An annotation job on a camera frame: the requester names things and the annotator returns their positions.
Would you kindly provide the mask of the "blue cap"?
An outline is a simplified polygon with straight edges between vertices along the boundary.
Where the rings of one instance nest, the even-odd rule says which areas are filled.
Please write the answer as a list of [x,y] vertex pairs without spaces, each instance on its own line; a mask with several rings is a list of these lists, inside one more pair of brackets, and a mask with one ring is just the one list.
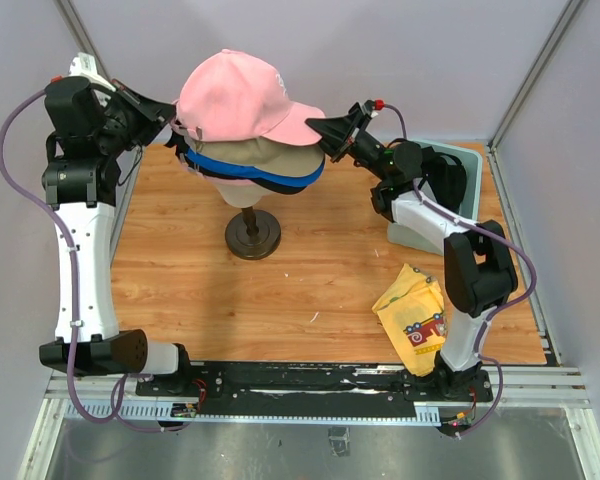
[[204,155],[197,154],[192,149],[189,149],[185,154],[182,154],[181,160],[195,171],[223,180],[258,180],[285,187],[297,188],[308,187],[315,183],[322,175],[325,168],[325,159],[321,158],[321,162],[318,166],[308,175],[293,177],[266,172],[254,166],[242,166],[220,162]]

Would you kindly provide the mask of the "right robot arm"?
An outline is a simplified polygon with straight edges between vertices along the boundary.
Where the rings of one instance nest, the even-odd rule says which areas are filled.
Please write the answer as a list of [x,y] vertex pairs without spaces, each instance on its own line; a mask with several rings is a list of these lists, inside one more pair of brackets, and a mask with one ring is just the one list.
[[367,131],[384,106],[379,100],[368,100],[354,104],[344,116],[308,118],[305,123],[318,135],[320,148],[332,162],[350,156],[356,166],[378,178],[371,190],[378,214],[441,249],[452,324],[432,372],[421,382],[443,399],[454,400],[480,380],[483,344],[492,319],[512,304],[510,296],[518,288],[511,256],[514,246],[498,222],[469,220],[420,191],[424,148],[407,138],[384,145]]

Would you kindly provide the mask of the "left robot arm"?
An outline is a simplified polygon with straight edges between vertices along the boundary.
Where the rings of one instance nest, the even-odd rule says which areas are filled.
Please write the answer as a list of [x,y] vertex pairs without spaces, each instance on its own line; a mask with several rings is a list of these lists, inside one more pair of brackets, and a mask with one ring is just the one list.
[[44,106],[54,130],[42,184],[57,231],[61,287],[55,338],[40,346],[40,362],[76,376],[159,375],[170,394],[183,395],[194,371],[180,362],[181,347],[121,329],[111,291],[118,159],[149,145],[176,108],[119,81],[104,86],[83,76],[52,81]]

